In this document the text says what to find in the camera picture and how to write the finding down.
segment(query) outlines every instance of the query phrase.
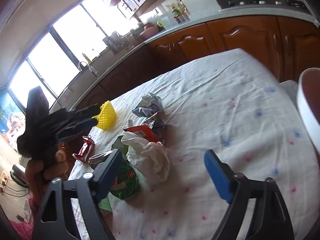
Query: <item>pink bowl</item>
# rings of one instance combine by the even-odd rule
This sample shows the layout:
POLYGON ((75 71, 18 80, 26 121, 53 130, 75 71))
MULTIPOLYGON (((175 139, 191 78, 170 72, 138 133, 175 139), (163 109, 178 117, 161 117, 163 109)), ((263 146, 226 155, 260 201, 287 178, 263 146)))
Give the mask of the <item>pink bowl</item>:
POLYGON ((159 28, 157 25, 152 26, 146 30, 144 30, 142 33, 140 33, 140 37, 144 38, 145 40, 151 38, 152 36, 156 35, 159 32, 159 28))

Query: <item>crumpled plastic wrapper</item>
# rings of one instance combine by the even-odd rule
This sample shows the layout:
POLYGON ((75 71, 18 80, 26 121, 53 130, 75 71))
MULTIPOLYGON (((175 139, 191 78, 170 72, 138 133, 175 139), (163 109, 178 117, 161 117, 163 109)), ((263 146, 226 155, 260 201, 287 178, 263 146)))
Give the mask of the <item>crumpled plastic wrapper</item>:
POLYGON ((161 142, 149 142, 132 132, 126 132, 121 141, 129 145, 126 157, 130 164, 140 171, 150 184, 167 180, 170 162, 161 142))
POLYGON ((132 112, 138 117, 150 117, 156 112, 163 110, 160 97, 155 94, 148 93, 142 96, 141 101, 132 110, 132 112))

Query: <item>green crumpled can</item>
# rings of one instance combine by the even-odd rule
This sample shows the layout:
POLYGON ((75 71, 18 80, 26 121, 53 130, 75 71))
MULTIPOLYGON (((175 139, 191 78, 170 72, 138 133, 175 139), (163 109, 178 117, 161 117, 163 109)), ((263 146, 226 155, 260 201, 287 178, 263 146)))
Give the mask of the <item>green crumpled can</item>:
MULTIPOLYGON (((94 155, 89 158, 89 165, 95 169, 99 163, 104 162, 113 150, 94 155)), ((140 188, 139 179, 129 161, 123 155, 120 171, 112 183, 110 193, 119 199, 128 199, 134 196, 140 188)))

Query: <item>metal bolt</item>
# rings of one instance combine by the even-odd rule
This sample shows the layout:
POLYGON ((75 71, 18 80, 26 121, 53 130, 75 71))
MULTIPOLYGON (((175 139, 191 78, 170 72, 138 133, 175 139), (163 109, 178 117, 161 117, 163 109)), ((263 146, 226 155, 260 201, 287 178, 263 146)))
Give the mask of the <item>metal bolt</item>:
POLYGON ((57 177, 57 178, 54 178, 51 182, 52 182, 53 184, 56 184, 56 183, 58 183, 60 180, 61 180, 61 178, 57 177))
POLYGON ((275 183, 275 180, 273 178, 266 178, 266 182, 275 183))
POLYGON ((82 177, 83 177, 84 179, 90 179, 90 178, 92 178, 92 176, 93 176, 92 172, 87 172, 87 173, 85 173, 82 177))
POLYGON ((237 173, 235 174, 235 177, 236 177, 237 179, 243 179, 243 178, 244 178, 244 175, 243 175, 241 172, 237 172, 237 173))

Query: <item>white bowl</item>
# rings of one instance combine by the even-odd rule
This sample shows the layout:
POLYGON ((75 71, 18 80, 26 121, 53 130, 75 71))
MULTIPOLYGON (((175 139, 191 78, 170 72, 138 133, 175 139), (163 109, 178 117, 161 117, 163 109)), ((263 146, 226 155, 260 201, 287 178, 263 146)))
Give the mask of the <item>white bowl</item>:
POLYGON ((320 153, 320 68, 308 68, 301 73, 297 106, 305 128, 320 153))

